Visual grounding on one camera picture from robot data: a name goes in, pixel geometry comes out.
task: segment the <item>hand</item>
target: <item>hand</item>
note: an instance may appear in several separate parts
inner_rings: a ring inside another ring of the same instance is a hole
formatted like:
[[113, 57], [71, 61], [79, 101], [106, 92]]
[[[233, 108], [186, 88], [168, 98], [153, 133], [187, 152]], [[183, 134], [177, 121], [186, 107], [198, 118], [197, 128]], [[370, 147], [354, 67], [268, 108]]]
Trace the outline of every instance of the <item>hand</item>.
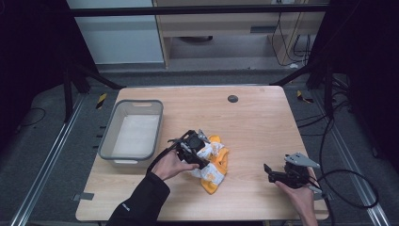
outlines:
[[304, 225], [317, 225], [316, 215], [314, 214], [313, 191], [308, 188], [309, 185], [293, 189], [280, 181], [276, 181], [275, 184], [288, 195]]
[[182, 171], [193, 170], [199, 167], [200, 165], [198, 164], [183, 163], [177, 156], [176, 151], [172, 150], [155, 164], [152, 172], [161, 178], [161, 180], [165, 181]]

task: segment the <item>round hole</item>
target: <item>round hole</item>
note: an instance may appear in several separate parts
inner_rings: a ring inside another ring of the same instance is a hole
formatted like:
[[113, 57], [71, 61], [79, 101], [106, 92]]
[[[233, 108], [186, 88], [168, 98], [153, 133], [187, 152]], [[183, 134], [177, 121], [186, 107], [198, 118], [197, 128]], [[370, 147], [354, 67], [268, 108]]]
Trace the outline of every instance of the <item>round hole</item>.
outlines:
[[230, 103], [236, 103], [236, 102], [238, 102], [238, 97], [237, 97], [236, 95], [230, 95], [230, 96], [227, 98], [227, 100], [228, 100]]

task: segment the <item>wooden table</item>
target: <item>wooden table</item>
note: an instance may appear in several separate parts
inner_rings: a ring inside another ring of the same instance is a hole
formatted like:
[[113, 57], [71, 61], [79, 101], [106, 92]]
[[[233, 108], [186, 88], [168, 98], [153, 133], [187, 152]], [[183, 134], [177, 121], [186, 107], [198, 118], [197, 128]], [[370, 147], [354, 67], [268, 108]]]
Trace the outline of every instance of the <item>wooden table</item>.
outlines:
[[[228, 97], [236, 95], [237, 103]], [[188, 173], [166, 181], [171, 193], [159, 220], [265, 220], [296, 219], [293, 206], [282, 191], [267, 180], [263, 163], [283, 171], [284, 155], [307, 155], [281, 87], [162, 87], [122, 89], [117, 101], [160, 100], [164, 120], [158, 152], [168, 139], [187, 130], [202, 129], [219, 135], [229, 148], [228, 173], [215, 194], [209, 195], [200, 179]], [[132, 194], [144, 169], [114, 168], [97, 156], [76, 217], [82, 221], [108, 220], [115, 207]], [[317, 218], [327, 218], [324, 201], [315, 202]]]

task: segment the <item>desk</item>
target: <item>desk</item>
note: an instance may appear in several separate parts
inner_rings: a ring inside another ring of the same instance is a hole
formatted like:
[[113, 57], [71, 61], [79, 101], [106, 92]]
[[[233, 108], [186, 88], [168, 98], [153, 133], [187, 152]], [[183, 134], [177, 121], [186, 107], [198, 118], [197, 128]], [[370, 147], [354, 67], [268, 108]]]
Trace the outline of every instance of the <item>desk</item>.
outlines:
[[[237, 103], [228, 96], [236, 95]], [[157, 99], [164, 104], [164, 120], [157, 152], [168, 139], [187, 130], [219, 135], [229, 148], [228, 173], [215, 194], [188, 173], [166, 181], [171, 193], [159, 220], [295, 219], [288, 198], [267, 180], [263, 163], [283, 171], [284, 155], [306, 154], [295, 120], [281, 87], [163, 87], [122, 89], [123, 99]], [[85, 192], [92, 201], [79, 203], [79, 220], [108, 220], [115, 207], [132, 194], [145, 170], [117, 169], [97, 156]], [[324, 201], [315, 202], [317, 218], [327, 218]]]
[[[181, 7], [181, 6], [224, 6], [224, 5], [268, 5], [272, 0], [152, 0], [156, 7]], [[326, 4], [329, 0], [295, 0], [295, 4]], [[287, 53], [295, 45], [297, 35], [316, 35], [324, 12], [285, 12], [280, 18], [278, 13], [232, 13], [232, 14], [194, 14], [194, 15], [160, 15], [156, 17], [159, 35], [164, 52], [164, 61], [168, 66], [169, 52], [172, 38], [174, 37], [201, 37], [201, 36], [230, 36], [250, 35], [251, 27], [267, 27], [272, 31], [264, 33], [273, 34], [278, 25], [281, 33], [274, 34], [273, 47], [276, 58], [282, 64], [291, 62]]]

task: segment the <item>black cable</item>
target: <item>black cable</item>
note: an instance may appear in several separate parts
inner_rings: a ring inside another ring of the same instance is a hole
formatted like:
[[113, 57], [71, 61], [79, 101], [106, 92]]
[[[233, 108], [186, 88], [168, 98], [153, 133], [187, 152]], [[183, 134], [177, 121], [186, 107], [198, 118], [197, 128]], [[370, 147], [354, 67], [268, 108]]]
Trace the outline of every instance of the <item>black cable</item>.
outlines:
[[323, 116], [323, 114], [318, 114], [318, 115], [310, 116], [310, 117], [308, 117], [308, 118], [300, 119], [300, 120], [296, 120], [296, 121], [305, 121], [305, 120], [313, 119], [313, 118], [316, 118], [316, 117], [319, 117], [319, 116]]
[[310, 48], [311, 36], [307, 36], [305, 54], [302, 56], [302, 64], [305, 66], [308, 63], [309, 48]]
[[[347, 101], [343, 101], [343, 102], [341, 102], [340, 104], [335, 105], [334, 108], [333, 108], [333, 111], [337, 110], [338, 108], [342, 107], [344, 104], [347, 104], [347, 103], [348, 103]], [[320, 116], [322, 116], [322, 117], [320, 117], [319, 119], [317, 119], [317, 120], [315, 120], [315, 121], [312, 121], [312, 122], [309, 122], [309, 123], [306, 123], [306, 124], [303, 124], [303, 125], [298, 125], [297, 127], [298, 127], [298, 128], [303, 128], [303, 127], [306, 127], [306, 126], [310, 126], [310, 125], [313, 125], [313, 124], [315, 124], [315, 123], [321, 121], [321, 120], [324, 119], [325, 117], [327, 117], [327, 115], [320, 115]]]
[[332, 98], [334, 98], [335, 96], [340, 95], [340, 94], [342, 94], [342, 95], [344, 95], [346, 97], [348, 95], [347, 91], [337, 91], [334, 94], [332, 94]]
[[[373, 208], [373, 207], [376, 206], [376, 205], [378, 204], [378, 202], [379, 202], [379, 195], [378, 195], [378, 191], [376, 190], [376, 188], [374, 187], [374, 185], [373, 185], [366, 177], [364, 177], [363, 175], [359, 174], [358, 172], [355, 172], [355, 171], [352, 171], [352, 170], [349, 170], [349, 169], [335, 169], [335, 170], [329, 171], [329, 172], [327, 172], [327, 173], [324, 172], [324, 169], [323, 169], [323, 147], [324, 147], [324, 143], [325, 143], [325, 141], [326, 141], [327, 129], [328, 129], [329, 125], [330, 125], [333, 121], [334, 121], [334, 118], [328, 120], [327, 127], [326, 127], [326, 129], [325, 129], [325, 133], [323, 134], [322, 142], [321, 142], [321, 144], [320, 144], [320, 150], [319, 150], [319, 165], [320, 165], [320, 171], [321, 171], [321, 173], [322, 173], [322, 176], [318, 179], [318, 182], [320, 182], [320, 181], [322, 181], [322, 180], [325, 180], [325, 182], [326, 182], [326, 184], [328, 185], [328, 187], [329, 187], [338, 197], [340, 197], [344, 202], [346, 202], [346, 203], [348, 203], [348, 204], [350, 204], [350, 205], [352, 205], [352, 206], [354, 206], [354, 207], [357, 207], [357, 208], [360, 208], [360, 209]], [[333, 186], [331, 185], [331, 183], [330, 183], [330, 182], [328, 181], [328, 179], [327, 179], [327, 176], [329, 176], [330, 174], [333, 174], [333, 173], [337, 173], [337, 172], [353, 173], [353, 174], [357, 175], [358, 177], [362, 178], [364, 181], [366, 181], [366, 182], [370, 185], [370, 187], [372, 188], [373, 192], [375, 193], [375, 202], [372, 203], [372, 204], [370, 204], [370, 205], [362, 205], [362, 204], [356, 204], [356, 203], [351, 202], [351, 201], [349, 201], [348, 199], [346, 199], [346, 198], [345, 198], [343, 195], [341, 195], [336, 189], [333, 188]]]
[[[332, 130], [332, 127], [334, 126], [334, 123], [335, 123], [335, 121], [331, 124], [331, 126], [327, 130], [327, 133], [329, 133], [329, 131]], [[323, 135], [324, 135], [324, 133], [323, 134], [315, 134], [315, 135], [301, 134], [301, 136], [304, 136], [304, 137], [320, 137], [320, 136], [323, 136]]]
[[296, 36], [296, 39], [295, 39], [295, 42], [294, 42], [294, 47], [293, 47], [293, 53], [294, 53], [294, 55], [297, 56], [297, 57], [302, 57], [302, 55], [298, 55], [296, 52], [303, 52], [303, 51], [297, 51], [297, 50], [295, 49], [295, 48], [296, 48], [296, 45], [298, 44], [299, 37], [300, 37], [300, 35], [297, 35], [297, 36]]
[[287, 172], [291, 172], [292, 174], [295, 174], [295, 175], [297, 176], [297, 178], [304, 179], [305, 181], [307, 181], [307, 183], [311, 184], [312, 186], [314, 186], [314, 187], [316, 187], [316, 188], [318, 188], [318, 189], [321, 189], [320, 186], [318, 186], [318, 185], [315, 183], [315, 182], [317, 182], [317, 180], [314, 179], [313, 177], [311, 177], [311, 176], [305, 177], [304, 175], [302, 175], [302, 174], [300, 174], [299, 172], [297, 172], [297, 171], [295, 171], [295, 170], [292, 170], [292, 169], [288, 170]]
[[332, 211], [332, 208], [331, 208], [331, 203], [329, 202], [328, 197], [323, 197], [323, 200], [326, 202], [326, 207], [328, 210], [329, 218], [331, 219], [331, 226], [334, 226], [335, 225], [335, 216], [334, 216], [334, 212]]
[[39, 121], [42, 121], [42, 120], [44, 119], [44, 117], [46, 116], [46, 110], [44, 110], [44, 109], [41, 108], [41, 107], [33, 107], [33, 108], [30, 108], [29, 111], [32, 111], [32, 110], [41, 110], [41, 111], [43, 112], [43, 115], [41, 116], [40, 119], [38, 119], [38, 120], [36, 120], [36, 121], [33, 121], [33, 122], [30, 122], [30, 123], [21, 124], [21, 126], [30, 126], [30, 125], [37, 124]]
[[306, 64], [308, 64], [309, 57], [311, 56], [311, 35], [308, 35], [308, 41], [306, 43]]
[[[275, 31], [273, 32], [273, 35], [272, 35], [272, 49], [273, 49], [273, 52], [275, 53], [275, 56], [276, 56], [276, 59], [277, 59], [278, 64], [279, 64], [280, 66], [289, 66], [289, 65], [291, 65], [292, 63], [300, 62], [300, 60], [295, 60], [295, 59], [292, 59], [292, 58], [290, 57], [290, 55], [289, 55], [289, 53], [288, 53], [288, 49], [287, 49], [287, 44], [285, 43], [284, 36], [282, 35], [280, 20], [281, 20], [281, 12], [279, 12], [279, 18], [278, 18], [278, 20], [277, 20], [276, 28], [275, 28]], [[276, 50], [275, 50], [275, 48], [274, 48], [273, 43], [274, 43], [274, 36], [275, 36], [276, 31], [277, 31], [278, 28], [279, 28], [279, 32], [280, 32], [280, 34], [281, 34], [282, 43], [284, 44], [285, 54], [287, 55], [288, 58], [290, 58], [290, 59], [292, 60], [292, 62], [291, 62], [290, 64], [282, 64], [282, 63], [280, 63], [280, 62], [279, 62], [279, 58], [277, 57], [277, 52], [276, 52]]]

